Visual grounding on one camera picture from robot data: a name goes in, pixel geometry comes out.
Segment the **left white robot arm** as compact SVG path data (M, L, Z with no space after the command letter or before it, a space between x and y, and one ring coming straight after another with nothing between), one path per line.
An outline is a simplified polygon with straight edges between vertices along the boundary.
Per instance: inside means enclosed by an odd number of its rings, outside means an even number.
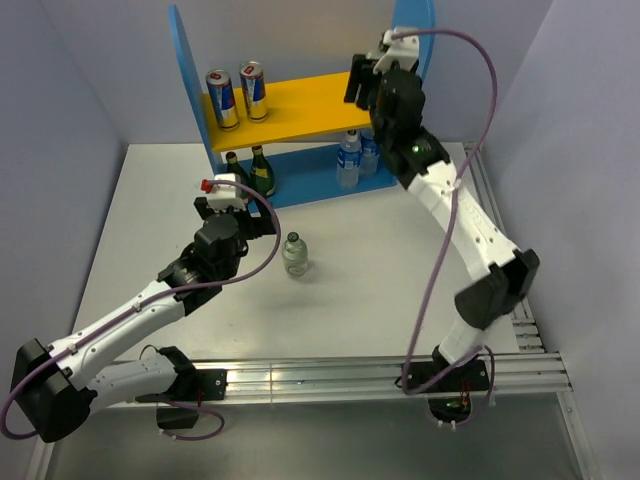
M198 410L200 376L177 347L158 348L148 358L116 364L115 359L157 330L186 318L239 283L248 243L279 237L271 203L255 196L252 215L238 200L217 208L211 197L194 205L203 220L194 240L140 293L89 327L48 345L37 339L16 354L11 389L1 408L6 417L18 405L39 436L52 443L76 431L91 415L128 400L159 401Z

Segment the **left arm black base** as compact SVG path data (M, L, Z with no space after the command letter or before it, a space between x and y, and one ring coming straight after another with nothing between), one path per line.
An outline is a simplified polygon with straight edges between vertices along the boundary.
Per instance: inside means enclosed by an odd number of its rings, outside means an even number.
M149 393L134 398L136 403L154 403L156 424L162 433L185 437L184 431L192 430L200 419L211 416L218 420L218 427L210 436L219 434L224 417L206 406L210 401L222 401L227 387L225 369L198 370L179 374L167 391Z

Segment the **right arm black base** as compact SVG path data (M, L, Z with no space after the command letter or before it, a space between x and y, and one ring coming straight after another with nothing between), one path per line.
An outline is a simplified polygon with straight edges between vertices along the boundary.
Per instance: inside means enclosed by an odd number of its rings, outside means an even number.
M491 397L495 384L495 372L481 358L474 358L461 367L444 368L436 361L419 361L410 364L406 387L416 390L428 383L427 394L447 394L447 397L427 400L430 414L443 423L456 424L468 421L473 414L474 393L484 392Z

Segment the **plastic water bottle blue cap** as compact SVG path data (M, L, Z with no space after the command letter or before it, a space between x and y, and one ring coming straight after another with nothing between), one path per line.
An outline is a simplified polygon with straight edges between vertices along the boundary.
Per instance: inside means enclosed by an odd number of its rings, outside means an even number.
M361 164L361 141L359 132L348 130L343 136L337 154L337 182L344 189L358 184Z

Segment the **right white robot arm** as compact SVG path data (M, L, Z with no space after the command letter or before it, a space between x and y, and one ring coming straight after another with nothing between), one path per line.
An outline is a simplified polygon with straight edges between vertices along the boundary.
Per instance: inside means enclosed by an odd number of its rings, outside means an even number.
M417 64L403 70L392 62L387 71L377 64L354 55L344 100L368 112L387 169L442 227L443 246L455 248L471 279L455 295L457 317L434 350L434 381L452 390L466 379L467 358L493 322L527 296L540 260L500 231L462 185L446 149L422 126L425 94Z

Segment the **red bull can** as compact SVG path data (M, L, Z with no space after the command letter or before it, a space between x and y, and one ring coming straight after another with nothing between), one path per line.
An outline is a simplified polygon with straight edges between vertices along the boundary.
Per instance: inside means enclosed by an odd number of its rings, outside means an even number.
M206 83L218 127L223 131L237 128L239 115L229 73L211 70L206 75Z
M244 62L240 65L239 75L248 119L264 121L268 116L268 105L262 65L255 61Z

